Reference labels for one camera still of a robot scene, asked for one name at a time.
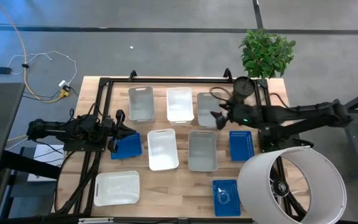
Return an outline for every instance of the green plant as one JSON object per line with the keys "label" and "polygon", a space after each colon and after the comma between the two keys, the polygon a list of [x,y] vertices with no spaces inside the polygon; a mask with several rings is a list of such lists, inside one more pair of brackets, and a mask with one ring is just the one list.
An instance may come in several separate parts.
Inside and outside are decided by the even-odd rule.
{"label": "green plant", "polygon": [[257,32],[247,31],[246,37],[242,40],[242,65],[248,77],[273,78],[275,72],[282,77],[287,64],[294,55],[292,47],[296,42],[287,41],[286,37],[276,34],[266,34],[262,29]]}

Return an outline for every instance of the floor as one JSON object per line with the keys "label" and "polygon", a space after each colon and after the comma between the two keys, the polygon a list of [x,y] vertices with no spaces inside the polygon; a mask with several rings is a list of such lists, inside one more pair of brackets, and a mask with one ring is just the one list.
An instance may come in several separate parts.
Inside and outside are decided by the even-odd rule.
{"label": "floor", "polygon": [[[0,0],[21,32],[27,53],[57,50],[76,61],[71,83],[80,90],[85,75],[220,77],[226,67],[244,75],[238,49],[246,29],[264,27],[296,40],[295,59],[284,75],[292,106],[358,95],[358,0]],[[6,30],[0,11],[0,66],[22,54],[16,35]],[[30,65],[29,83],[50,96],[74,74],[60,55],[40,56]],[[16,58],[12,68],[20,71]],[[22,82],[22,75],[0,75],[0,82]],[[75,108],[71,96],[54,104],[24,98],[11,137],[25,134],[36,118],[62,121]],[[342,129],[303,133],[347,177],[358,169]],[[57,143],[48,138],[48,143]],[[23,146],[33,146],[29,142]],[[347,208],[342,219],[358,221],[358,179],[347,180]],[[16,202],[38,208],[44,198]],[[40,215],[43,212],[31,213]],[[24,216],[12,212],[13,217]]]}

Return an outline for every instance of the white lampshade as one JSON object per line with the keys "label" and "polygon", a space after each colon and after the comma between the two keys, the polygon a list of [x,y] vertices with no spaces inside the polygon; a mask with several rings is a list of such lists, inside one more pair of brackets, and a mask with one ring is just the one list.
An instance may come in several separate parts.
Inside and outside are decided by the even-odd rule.
{"label": "white lampshade", "polygon": [[299,223],[280,208],[271,191],[270,170],[278,156],[294,163],[309,185],[310,207],[300,223],[336,223],[346,207],[344,182],[334,165],[308,146],[258,154],[242,166],[237,185],[248,215],[258,224]]}

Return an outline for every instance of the yellow cable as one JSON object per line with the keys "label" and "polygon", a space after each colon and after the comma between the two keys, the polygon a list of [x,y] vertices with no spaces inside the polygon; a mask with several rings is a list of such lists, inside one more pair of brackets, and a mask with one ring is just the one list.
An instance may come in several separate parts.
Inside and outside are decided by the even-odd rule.
{"label": "yellow cable", "polygon": [[8,139],[8,141],[20,139],[20,138],[23,138],[23,137],[27,137],[27,135],[22,135],[22,136],[19,136],[19,137],[16,137],[16,138],[11,138],[11,139]]}
{"label": "yellow cable", "polygon": [[[13,29],[15,29],[17,37],[20,40],[20,43],[22,44],[22,48],[23,48],[23,55],[24,55],[24,63],[27,64],[27,52],[25,51],[25,47],[24,47],[24,42],[22,39],[22,36],[20,35],[19,31],[17,30],[15,24],[13,23],[12,19],[9,17],[9,15],[7,14],[7,12],[4,10],[4,8],[2,8],[1,4],[0,4],[0,9],[1,11],[5,14],[6,18],[9,20],[9,22],[11,23],[11,25],[13,26]],[[61,96],[59,96],[56,100],[52,100],[52,101],[44,101],[41,98],[39,98],[30,88],[29,84],[27,84],[27,68],[24,68],[24,84],[27,87],[27,89],[29,89],[29,91],[31,92],[31,94],[34,95],[34,97],[36,97],[36,99],[40,100],[43,103],[54,103],[60,99],[62,99]]]}

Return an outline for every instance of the wooden tabletop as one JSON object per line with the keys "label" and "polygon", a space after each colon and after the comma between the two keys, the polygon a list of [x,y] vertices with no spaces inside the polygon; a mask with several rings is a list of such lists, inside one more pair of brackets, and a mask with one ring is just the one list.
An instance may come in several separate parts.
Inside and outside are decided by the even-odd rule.
{"label": "wooden tabletop", "polygon": [[[86,114],[96,99],[100,77],[84,77],[75,114]],[[128,89],[150,85],[154,89],[154,103],[156,120],[152,124],[134,124],[126,119],[124,124],[137,130],[142,139],[143,153],[139,157],[111,160],[109,151],[105,151],[101,158],[99,173],[136,170],[140,175],[140,199],[135,204],[97,207],[93,205],[92,216],[105,217],[191,217],[216,218],[212,197],[212,181],[221,179],[237,179],[243,162],[233,162],[230,158],[229,131],[249,130],[252,132],[254,151],[260,153],[257,130],[238,124],[227,123],[218,135],[216,141],[218,170],[215,172],[193,172],[188,168],[188,134],[192,130],[199,130],[197,121],[196,96],[200,92],[208,92],[213,84],[204,83],[114,83],[109,109],[109,115],[116,114],[116,110],[124,110],[129,117]],[[191,126],[172,126],[167,120],[167,88],[190,87],[193,90],[193,111],[195,119]],[[232,90],[232,84],[219,84],[220,87]],[[281,78],[268,80],[270,93],[278,93],[288,104],[285,84]],[[102,95],[101,111],[103,111],[106,90]],[[255,104],[252,95],[246,99],[247,103]],[[280,105],[276,96],[271,96],[273,105]],[[151,130],[173,128],[176,132],[177,149],[180,164],[178,168],[165,171],[151,171],[149,169],[147,151],[147,133]],[[80,179],[84,152],[76,152],[66,162],[60,176],[57,205],[60,208],[75,190]],[[307,183],[302,179],[302,173],[290,161],[284,161],[285,174],[291,191],[306,190]],[[84,191],[83,205],[85,207],[88,187]],[[295,195],[305,207],[309,206],[309,196],[306,192]],[[240,217],[248,218],[242,208]]]}

